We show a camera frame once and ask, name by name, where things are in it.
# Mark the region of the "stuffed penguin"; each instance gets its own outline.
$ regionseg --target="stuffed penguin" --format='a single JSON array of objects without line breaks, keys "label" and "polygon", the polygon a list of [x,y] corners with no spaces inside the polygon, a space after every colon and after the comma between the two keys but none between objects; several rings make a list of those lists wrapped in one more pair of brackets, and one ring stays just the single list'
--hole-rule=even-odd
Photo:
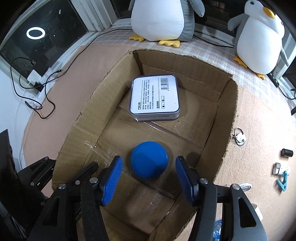
[{"label": "stuffed penguin", "polygon": [[201,0],[131,0],[131,25],[136,33],[129,39],[159,41],[159,45],[179,47],[194,32],[194,12],[202,17]]},{"label": "stuffed penguin", "polygon": [[249,67],[262,79],[275,68],[279,55],[288,66],[281,41],[285,34],[283,22],[259,1],[248,0],[244,13],[230,19],[227,25],[230,31],[239,25],[234,61]]}]

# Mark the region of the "penguin foot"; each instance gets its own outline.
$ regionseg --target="penguin foot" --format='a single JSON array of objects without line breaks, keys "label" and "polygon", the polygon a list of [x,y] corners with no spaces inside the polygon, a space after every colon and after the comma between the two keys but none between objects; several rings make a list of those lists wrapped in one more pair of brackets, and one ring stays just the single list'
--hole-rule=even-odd
[{"label": "penguin foot", "polygon": [[179,40],[160,40],[158,42],[158,45],[166,45],[166,46],[174,46],[175,48],[180,47],[180,41]]},{"label": "penguin foot", "polygon": [[234,61],[238,62],[239,65],[242,65],[243,67],[247,68],[248,66],[238,57],[238,56],[235,56],[233,58]]},{"label": "penguin foot", "polygon": [[138,41],[139,42],[143,42],[145,39],[137,34],[134,34],[132,36],[129,37],[130,40],[135,40],[135,41]]},{"label": "penguin foot", "polygon": [[258,74],[258,73],[255,73],[259,78],[261,78],[262,80],[265,80],[265,75],[264,74]]}]

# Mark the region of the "orange beak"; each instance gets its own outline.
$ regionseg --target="orange beak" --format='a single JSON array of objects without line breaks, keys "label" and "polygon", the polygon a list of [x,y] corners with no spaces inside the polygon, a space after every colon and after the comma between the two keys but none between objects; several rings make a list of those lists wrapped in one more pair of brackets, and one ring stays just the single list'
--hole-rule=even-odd
[{"label": "orange beak", "polygon": [[276,17],[275,14],[269,8],[263,7],[263,11],[270,18],[275,18]]}]

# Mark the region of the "checkered cloth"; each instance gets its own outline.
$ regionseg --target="checkered cloth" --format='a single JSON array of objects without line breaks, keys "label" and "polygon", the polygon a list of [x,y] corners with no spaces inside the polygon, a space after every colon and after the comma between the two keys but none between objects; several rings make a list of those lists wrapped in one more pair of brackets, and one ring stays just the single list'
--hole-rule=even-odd
[{"label": "checkered cloth", "polygon": [[286,115],[286,125],[296,133],[296,117],[291,116],[294,108],[292,101],[287,100],[266,76],[265,80],[258,78],[250,69],[246,69],[233,61],[234,50],[226,47],[218,47],[206,43],[200,39],[193,38],[188,42],[181,42],[179,48],[158,45],[158,42],[132,41],[128,37],[134,34],[132,31],[117,30],[98,37],[94,44],[124,44],[138,48],[153,49],[171,52],[180,55],[192,56],[207,62],[217,68],[233,75],[233,80],[241,86],[246,87],[255,96],[263,100],[271,110],[279,115]]}]

